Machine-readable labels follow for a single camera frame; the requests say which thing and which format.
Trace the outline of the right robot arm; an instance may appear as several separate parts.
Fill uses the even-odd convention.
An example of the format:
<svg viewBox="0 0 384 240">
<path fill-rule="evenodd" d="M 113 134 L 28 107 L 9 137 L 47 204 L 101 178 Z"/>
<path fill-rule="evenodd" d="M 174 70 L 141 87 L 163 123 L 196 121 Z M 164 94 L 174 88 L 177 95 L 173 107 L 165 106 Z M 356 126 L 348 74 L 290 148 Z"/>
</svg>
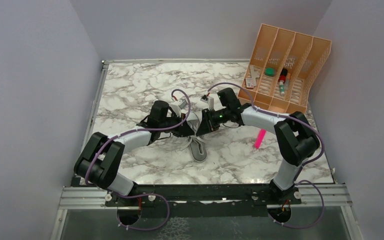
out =
<svg viewBox="0 0 384 240">
<path fill-rule="evenodd" d="M 236 123 L 266 130 L 276 136 L 282 162 L 269 183 L 269 199 L 280 204 L 294 188 L 294 181 L 305 160 L 313 156 L 321 142 L 305 115 L 296 111 L 289 115 L 257 110 L 250 103 L 241 104 L 234 90 L 224 88 L 217 93 L 222 109 L 205 108 L 201 111 L 201 123 L 196 136 L 217 131 L 221 124 Z"/>
</svg>

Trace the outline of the white shoelace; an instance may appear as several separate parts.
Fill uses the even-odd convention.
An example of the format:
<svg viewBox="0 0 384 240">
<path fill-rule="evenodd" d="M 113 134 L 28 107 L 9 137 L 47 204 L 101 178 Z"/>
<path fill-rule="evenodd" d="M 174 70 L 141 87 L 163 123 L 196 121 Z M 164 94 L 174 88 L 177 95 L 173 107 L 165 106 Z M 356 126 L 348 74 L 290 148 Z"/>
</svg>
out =
<svg viewBox="0 0 384 240">
<path fill-rule="evenodd" d="M 198 137 L 195 135 L 196 131 L 198 130 L 197 124 L 194 123 L 188 123 L 188 125 L 193 129 L 194 135 L 187 137 L 187 142 L 183 144 L 181 147 L 178 148 L 179 151 L 183 151 L 186 148 L 189 148 L 192 155 L 197 156 L 204 156 L 207 154 L 206 149 L 206 141 L 202 139 L 201 137 Z"/>
</svg>

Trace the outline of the grey canvas sneaker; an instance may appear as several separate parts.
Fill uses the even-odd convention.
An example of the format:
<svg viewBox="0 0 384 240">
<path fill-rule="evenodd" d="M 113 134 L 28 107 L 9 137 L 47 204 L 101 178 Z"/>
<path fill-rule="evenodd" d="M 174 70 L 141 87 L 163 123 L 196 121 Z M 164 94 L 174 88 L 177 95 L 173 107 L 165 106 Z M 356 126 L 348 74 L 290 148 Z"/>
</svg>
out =
<svg viewBox="0 0 384 240">
<path fill-rule="evenodd" d="M 193 160 L 198 163 L 202 163 L 207 159 L 205 143 L 196 136 L 200 123 L 200 119 L 196 113 L 192 112 L 189 114 L 187 124 L 193 130 L 193 134 L 187 137 L 186 147 L 189 148 Z"/>
</svg>

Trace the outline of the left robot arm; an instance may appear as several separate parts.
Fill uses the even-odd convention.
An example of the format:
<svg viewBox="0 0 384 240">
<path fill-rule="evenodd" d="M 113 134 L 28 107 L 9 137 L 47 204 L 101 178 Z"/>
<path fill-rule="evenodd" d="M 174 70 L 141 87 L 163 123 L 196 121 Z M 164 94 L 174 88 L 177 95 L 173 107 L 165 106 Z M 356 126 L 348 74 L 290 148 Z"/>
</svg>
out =
<svg viewBox="0 0 384 240">
<path fill-rule="evenodd" d="M 135 183 L 118 172 L 123 154 L 154 143 L 162 133 L 178 138 L 193 136 L 195 132 L 187 122 L 190 112 L 182 112 L 190 108 L 184 98 L 173 103 L 157 100 L 149 115 L 133 129 L 114 136 L 93 133 L 73 167 L 74 173 L 86 184 L 118 193 L 124 205 L 132 205 L 137 200 Z"/>
</svg>

